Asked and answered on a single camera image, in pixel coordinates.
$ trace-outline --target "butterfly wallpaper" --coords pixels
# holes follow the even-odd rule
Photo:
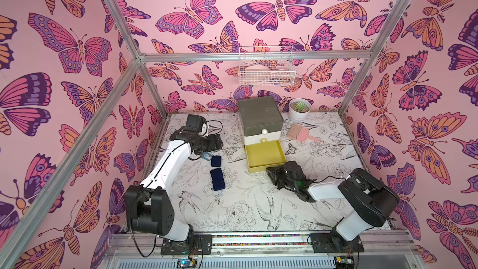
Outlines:
[[[412,0],[346,112],[370,172],[399,195],[395,223],[410,231],[432,269],[478,266],[478,11],[471,1]],[[378,167],[379,152],[396,163]]]

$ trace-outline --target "metal rail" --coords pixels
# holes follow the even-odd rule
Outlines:
[[[371,48],[372,55],[362,63],[362,66],[355,75],[355,78],[352,81],[349,90],[347,91],[347,94],[345,95],[344,99],[342,100],[342,103],[340,104],[340,107],[338,109],[339,114],[344,114],[348,105],[350,104],[350,102],[352,102],[352,98],[355,96],[355,93],[359,90],[359,87],[365,79],[365,76],[367,76],[368,72],[374,65],[375,59],[379,56],[380,51],[385,45],[385,42],[389,38],[392,31],[395,29],[395,26],[400,20],[400,17],[402,17],[403,12],[409,5],[410,1],[411,0],[397,0],[395,2],[395,5],[391,9],[390,14],[385,20],[385,23],[383,24],[378,37],[373,43],[373,46]]]

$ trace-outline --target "wire basket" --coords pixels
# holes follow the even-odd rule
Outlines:
[[[239,86],[291,86],[296,77],[296,67],[291,59],[291,52],[266,52],[264,46],[244,46],[241,51],[252,48],[249,52],[239,53]],[[266,66],[268,70],[246,70],[253,65]]]

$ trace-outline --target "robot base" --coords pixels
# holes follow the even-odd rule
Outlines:
[[[350,249],[352,252],[364,252],[362,241],[360,236],[357,236],[355,239],[349,242],[348,246],[343,247],[341,250],[332,248],[332,243],[330,242],[329,233],[311,233],[310,242],[314,248],[314,253],[334,253],[334,252],[343,252],[349,253]]]
[[[184,255],[184,250],[176,245],[174,245],[175,241],[164,240],[163,246],[161,247],[161,255],[162,256],[177,256],[177,255]],[[191,238],[191,245],[188,246],[189,248],[186,250],[186,253],[191,250],[191,248],[196,247],[198,244],[198,250],[196,255],[210,255],[211,248],[212,248],[212,235],[195,235]]]

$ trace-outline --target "mounting plate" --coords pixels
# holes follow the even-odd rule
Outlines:
[[[314,253],[334,253],[334,252],[343,252],[349,253],[350,248],[352,248],[352,252],[364,252],[364,248],[362,245],[362,241],[360,236],[357,236],[355,239],[350,241],[350,245],[344,247],[341,251],[336,251],[331,247],[331,243],[329,242],[329,233],[311,233],[310,234],[310,242],[312,243],[312,247],[314,248]]]
[[[212,235],[196,235],[193,237],[193,245],[195,247],[198,244],[198,250],[196,255],[210,255],[211,248],[212,248]],[[172,246],[168,240],[163,240],[163,247],[161,247],[161,255],[162,256],[183,256],[184,253],[182,250],[177,249],[176,247]]]

